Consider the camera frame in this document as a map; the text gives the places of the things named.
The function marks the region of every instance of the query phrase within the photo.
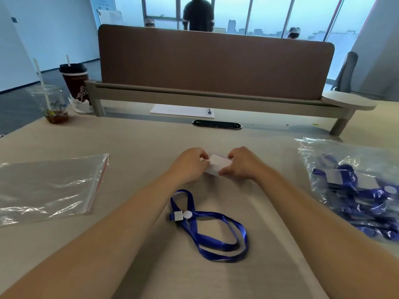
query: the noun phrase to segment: hand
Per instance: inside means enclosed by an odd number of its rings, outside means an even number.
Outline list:
[[[180,185],[197,181],[209,166],[209,156],[202,148],[190,148],[173,162],[168,170]]]
[[[255,179],[266,165],[247,147],[235,148],[227,156],[233,162],[219,170],[219,175],[232,175],[245,179]]]

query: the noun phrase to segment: office chair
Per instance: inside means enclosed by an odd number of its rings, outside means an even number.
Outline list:
[[[352,88],[350,84],[358,58],[359,56],[356,52],[348,52],[345,62],[342,65],[341,71],[338,74],[337,79],[335,80],[331,90],[351,93]]]

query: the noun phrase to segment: white straw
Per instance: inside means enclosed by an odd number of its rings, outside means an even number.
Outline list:
[[[38,74],[38,76],[39,76],[40,83],[42,84],[42,88],[43,88],[43,92],[44,92],[44,97],[45,97],[46,102],[47,102],[47,108],[48,108],[49,110],[51,110],[49,96],[47,95],[46,88],[44,87],[42,72],[40,71],[39,64],[37,63],[37,60],[36,60],[36,59],[33,59],[33,62],[35,63],[36,71],[37,71],[37,74]]]

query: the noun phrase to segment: bag of lanyards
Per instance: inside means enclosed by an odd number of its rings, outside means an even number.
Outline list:
[[[183,212],[175,203],[173,196],[170,198],[170,205],[172,207],[172,213],[169,215],[170,221],[175,221],[177,226],[181,227],[188,236],[190,236],[196,245],[198,252],[209,261],[219,262],[237,262],[242,260],[248,251],[248,235],[244,226],[235,221],[234,219],[227,217],[217,212],[197,211],[194,205],[194,198],[190,191],[181,189],[177,190],[176,194],[185,193],[187,195],[187,209]],[[218,239],[212,238],[207,235],[198,233],[197,229],[197,218],[210,217],[216,220],[223,221],[229,228],[232,234],[235,236],[236,242],[233,244],[225,243]],[[241,235],[241,241],[239,240],[237,233],[234,231],[232,226],[235,226]],[[240,248],[242,251],[238,252],[234,256],[225,256],[223,254],[213,253],[208,251],[206,248],[210,248],[216,251],[233,252]]]
[[[297,141],[313,196],[367,236],[399,244],[399,154],[332,140]]]

